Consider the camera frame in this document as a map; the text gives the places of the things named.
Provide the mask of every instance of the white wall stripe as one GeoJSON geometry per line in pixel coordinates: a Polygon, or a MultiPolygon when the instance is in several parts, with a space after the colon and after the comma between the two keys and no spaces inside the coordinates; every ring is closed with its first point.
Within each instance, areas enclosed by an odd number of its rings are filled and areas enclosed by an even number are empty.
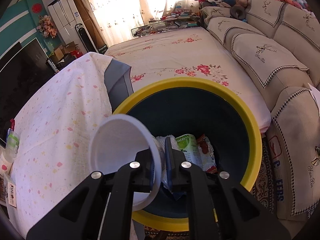
{"type": "Polygon", "coordinates": [[[17,16],[13,17],[11,20],[7,21],[4,25],[0,27],[0,32],[2,32],[6,27],[8,27],[10,24],[14,23],[16,20],[20,19],[21,17],[27,15],[29,13],[28,10],[22,12],[21,14],[18,14],[17,16]]]}
{"type": "Polygon", "coordinates": [[[36,33],[37,30],[34,28],[31,31],[27,32],[25,35],[23,35],[20,39],[18,39],[14,44],[12,44],[1,56],[0,59],[14,46],[16,45],[18,42],[23,42],[24,40],[26,40],[27,38],[29,38],[32,34],[36,33]]]}

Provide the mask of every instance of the trash can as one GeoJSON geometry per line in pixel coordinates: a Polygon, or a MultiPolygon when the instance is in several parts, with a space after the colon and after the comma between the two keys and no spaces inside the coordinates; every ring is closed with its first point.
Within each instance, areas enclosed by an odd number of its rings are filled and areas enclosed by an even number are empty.
{"type": "MultiPolygon", "coordinates": [[[[213,81],[181,77],[150,84],[124,100],[114,114],[141,121],[153,136],[205,134],[214,148],[218,170],[230,173],[248,191],[258,176],[262,143],[247,105],[213,81]]],[[[137,222],[165,231],[188,231],[186,197],[175,200],[163,187],[151,204],[132,213],[137,222]]]]}

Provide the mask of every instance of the patterned rug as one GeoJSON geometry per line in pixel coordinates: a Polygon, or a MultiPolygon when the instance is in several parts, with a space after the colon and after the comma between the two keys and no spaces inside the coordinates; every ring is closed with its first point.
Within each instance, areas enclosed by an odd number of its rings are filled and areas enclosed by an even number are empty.
{"type": "MultiPolygon", "coordinates": [[[[270,158],[268,141],[262,139],[262,162],[257,180],[251,190],[251,194],[268,209],[275,213],[275,187],[272,162],[270,158]]],[[[159,231],[145,226],[146,239],[154,238],[159,231]]],[[[170,232],[166,240],[189,240],[187,232],[170,232]]]]}

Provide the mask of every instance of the red logo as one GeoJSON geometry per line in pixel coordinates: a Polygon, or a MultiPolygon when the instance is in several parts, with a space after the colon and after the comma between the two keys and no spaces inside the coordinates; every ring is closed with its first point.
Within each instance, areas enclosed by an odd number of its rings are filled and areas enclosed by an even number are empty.
{"type": "Polygon", "coordinates": [[[282,154],[282,149],[280,146],[280,141],[278,136],[275,135],[269,140],[269,146],[271,149],[272,159],[279,157],[282,154]]]}
{"type": "Polygon", "coordinates": [[[41,3],[35,3],[32,7],[31,10],[33,13],[40,13],[42,11],[42,5],[41,3]]]}

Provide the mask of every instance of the white paper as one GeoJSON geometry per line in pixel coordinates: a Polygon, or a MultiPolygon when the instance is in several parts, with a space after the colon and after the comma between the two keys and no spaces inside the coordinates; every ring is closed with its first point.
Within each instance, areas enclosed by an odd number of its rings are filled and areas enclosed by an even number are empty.
{"type": "Polygon", "coordinates": [[[308,85],[311,89],[310,94],[318,106],[319,117],[320,117],[320,107],[319,107],[319,105],[320,105],[320,91],[318,89],[316,89],[315,87],[313,87],[312,85],[310,85],[309,83],[308,83],[308,85]]]}

